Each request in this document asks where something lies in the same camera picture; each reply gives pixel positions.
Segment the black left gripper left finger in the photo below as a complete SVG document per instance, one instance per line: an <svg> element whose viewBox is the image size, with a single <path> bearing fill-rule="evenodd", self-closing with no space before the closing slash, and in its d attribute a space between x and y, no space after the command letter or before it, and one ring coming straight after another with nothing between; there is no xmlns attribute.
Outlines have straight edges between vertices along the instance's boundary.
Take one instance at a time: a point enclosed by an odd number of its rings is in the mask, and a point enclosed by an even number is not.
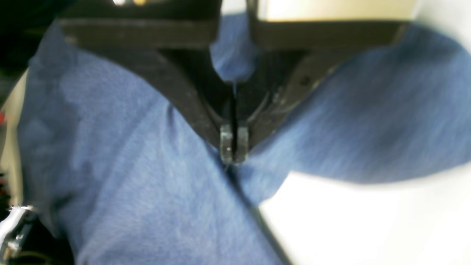
<svg viewBox="0 0 471 265"><path fill-rule="evenodd" d="M66 40L151 84L234 164L231 86L215 72L220 0L74 0L57 17Z"/></svg>

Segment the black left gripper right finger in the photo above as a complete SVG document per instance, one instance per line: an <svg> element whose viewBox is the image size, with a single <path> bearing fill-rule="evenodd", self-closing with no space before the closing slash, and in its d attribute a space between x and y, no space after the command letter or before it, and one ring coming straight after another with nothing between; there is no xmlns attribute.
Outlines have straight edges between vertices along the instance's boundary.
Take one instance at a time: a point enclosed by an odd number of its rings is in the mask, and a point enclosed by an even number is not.
<svg viewBox="0 0 471 265"><path fill-rule="evenodd" d="M409 25L407 0L248 0L256 70L237 88L234 163L273 134L335 67L390 46Z"/></svg>

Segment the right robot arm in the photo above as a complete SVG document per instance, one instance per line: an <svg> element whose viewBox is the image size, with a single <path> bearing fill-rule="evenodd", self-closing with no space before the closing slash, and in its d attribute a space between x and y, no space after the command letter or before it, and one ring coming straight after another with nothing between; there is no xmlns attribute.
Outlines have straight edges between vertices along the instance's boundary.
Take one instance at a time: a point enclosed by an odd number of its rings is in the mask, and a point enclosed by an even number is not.
<svg viewBox="0 0 471 265"><path fill-rule="evenodd" d="M73 265L66 240L56 239L31 206L13 206L0 225L2 265Z"/></svg>

